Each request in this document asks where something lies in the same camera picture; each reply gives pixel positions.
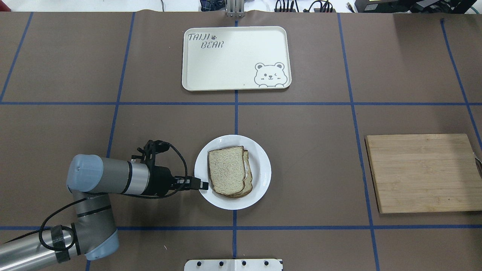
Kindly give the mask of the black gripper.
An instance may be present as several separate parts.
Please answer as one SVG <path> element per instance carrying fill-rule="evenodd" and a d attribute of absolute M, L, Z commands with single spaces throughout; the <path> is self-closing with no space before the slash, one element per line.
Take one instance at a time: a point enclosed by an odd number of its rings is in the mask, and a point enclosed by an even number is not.
<path fill-rule="evenodd" d="M 167 167 L 155 165 L 150 170 L 149 196 L 166 196 L 169 190 L 208 190 L 209 183 L 193 176 L 175 176 Z"/>

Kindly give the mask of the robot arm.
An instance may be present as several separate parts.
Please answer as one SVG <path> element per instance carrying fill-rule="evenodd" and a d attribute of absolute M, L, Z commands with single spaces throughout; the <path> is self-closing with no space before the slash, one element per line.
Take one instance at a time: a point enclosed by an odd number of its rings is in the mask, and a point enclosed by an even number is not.
<path fill-rule="evenodd" d="M 50 215 L 38 230 L 1 245 L 2 271 L 32 271 L 61 264 L 84 255 L 88 261 L 115 253 L 119 234 L 110 194 L 162 199 L 183 190 L 207 190 L 205 181 L 193 176 L 173 176 L 155 160 L 136 162 L 79 154 L 71 161 L 66 181 L 74 201 L 54 215 L 74 207 L 77 220 L 69 226 L 47 227 Z"/>

